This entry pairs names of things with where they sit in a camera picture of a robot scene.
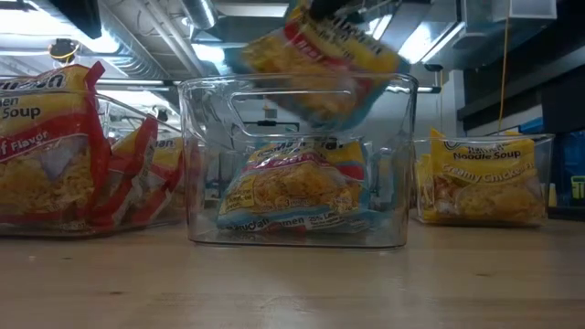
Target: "transparent storage container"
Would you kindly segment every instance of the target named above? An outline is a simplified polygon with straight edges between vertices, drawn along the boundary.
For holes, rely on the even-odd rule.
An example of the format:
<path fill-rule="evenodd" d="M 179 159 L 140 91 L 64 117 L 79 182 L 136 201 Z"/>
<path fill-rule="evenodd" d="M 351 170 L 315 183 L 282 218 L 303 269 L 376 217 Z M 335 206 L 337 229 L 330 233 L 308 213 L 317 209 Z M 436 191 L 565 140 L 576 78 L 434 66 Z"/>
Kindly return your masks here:
<path fill-rule="evenodd" d="M 412 218 L 435 225 L 538 227 L 548 217 L 552 134 L 414 141 Z"/>
<path fill-rule="evenodd" d="M 306 98 L 321 103 L 348 103 L 359 93 L 351 80 L 365 83 L 382 81 L 381 87 L 385 88 L 360 124 L 345 125 L 346 129 L 340 129 L 341 125 L 315 127 L 290 111 L 291 106 L 304 102 Z M 186 148 L 189 148 L 189 143 L 203 144 L 199 146 L 199 163 L 190 164 L 189 157 L 186 157 L 187 168 L 200 168 L 200 174 L 187 174 L 186 177 L 189 238 L 197 244 L 210 245 L 358 249 L 388 249 L 405 245 L 414 164 L 411 137 L 417 88 L 418 82 L 414 78 L 399 74 L 266 74 L 183 82 L 179 86 L 179 96 Z M 360 145 L 365 172 L 360 191 L 364 192 L 366 200 L 360 199 L 363 203 L 354 213 L 356 215 L 346 217 L 346 213 L 342 214 L 343 210 L 336 212 L 331 206 L 328 216 L 335 224 L 325 229 L 314 226 L 318 222 L 316 220 L 323 219 L 319 218 L 321 213 L 304 214 L 303 211 L 309 207 L 297 207 L 301 215 L 291 218 L 286 211 L 293 207 L 292 204 L 314 205 L 322 201 L 315 201 L 314 196 L 308 194 L 283 194 L 284 201 L 279 206 L 280 196 L 260 192 L 266 191 L 267 186 L 274 182 L 282 182 L 278 183 L 279 191 L 291 190 L 289 183 L 279 181 L 280 178 L 270 178 L 273 174 L 271 170 L 280 170 L 273 168 L 257 172 L 256 177 L 260 178 L 255 178 L 256 183 L 249 190 L 252 192 L 246 192 L 249 193 L 247 199 L 252 200 L 253 205 L 243 210 L 243 217 L 232 218 L 246 218 L 250 220 L 250 225 L 221 224 L 220 209 L 228 206 L 227 196 L 233 199 L 234 195 L 230 193 L 241 184 L 239 175 L 250 156 L 258 155 L 259 150 L 273 147 L 278 150 L 300 141 L 310 145 L 321 142 L 321 146 L 328 148 L 331 145 L 332 149 L 337 150 L 344 145 Z M 291 168 L 291 172 L 297 170 L 293 165 Z M 313 181 L 321 178 L 319 175 L 312 179 L 304 174 L 299 176 L 299 184 L 309 186 L 307 190 L 314 186 Z M 273 212 L 261 207 L 264 198 L 270 197 L 276 199 L 268 205 Z M 280 219 L 274 217 L 274 212 L 278 213 L 282 207 L 285 215 Z M 353 225 L 356 230 L 335 230 L 337 224 Z"/>
<path fill-rule="evenodd" d="M 142 193 L 147 192 L 144 188 L 148 185 L 141 183 L 143 180 L 137 177 L 140 174 L 126 174 L 119 181 L 111 180 L 108 165 L 112 156 L 108 154 L 108 143 L 114 144 L 131 133 L 133 126 L 139 128 L 146 118 L 143 112 L 87 91 L 2 90 L 0 100 L 6 105 L 5 110 L 8 109 L 5 112 L 8 115 L 0 121 L 0 145 L 5 142 L 8 147 L 13 143 L 22 147 L 18 153 L 8 156 L 2 153 L 0 158 L 0 194 L 3 196 L 0 199 L 0 236 L 88 238 L 185 221 L 185 202 L 173 202 L 174 195 L 168 195 L 169 200 L 162 204 L 155 216 L 131 221 L 128 212 L 146 196 Z M 51 114 L 40 116 L 43 111 L 50 111 Z M 95 116 L 94 120 L 80 121 L 73 117 L 88 115 L 90 111 L 98 112 L 98 121 L 95 121 Z M 26 117 L 24 121 L 20 118 L 23 115 Z M 165 122 L 158 122 L 157 125 L 159 140 L 180 138 L 182 135 L 180 129 Z M 29 138 L 35 139 L 31 142 L 34 144 L 23 142 Z M 102 144 L 105 145 L 103 153 L 96 151 L 92 139 L 105 142 Z M 150 172 L 152 161 L 152 156 L 144 156 L 142 175 Z M 101 170 L 94 180 L 91 171 L 104 166 L 108 171 L 104 174 Z M 182 162 L 177 162 L 177 167 L 183 174 Z M 108 195 L 107 190 L 117 190 L 122 181 L 132 181 L 133 185 L 123 196 L 138 193 L 138 190 L 141 195 L 120 205 L 120 210 L 115 214 L 107 215 L 114 220 L 106 224 L 102 220 L 105 216 L 102 213 L 98 215 L 95 207 L 85 207 L 97 181 L 103 182 L 100 193 L 105 196 Z"/>

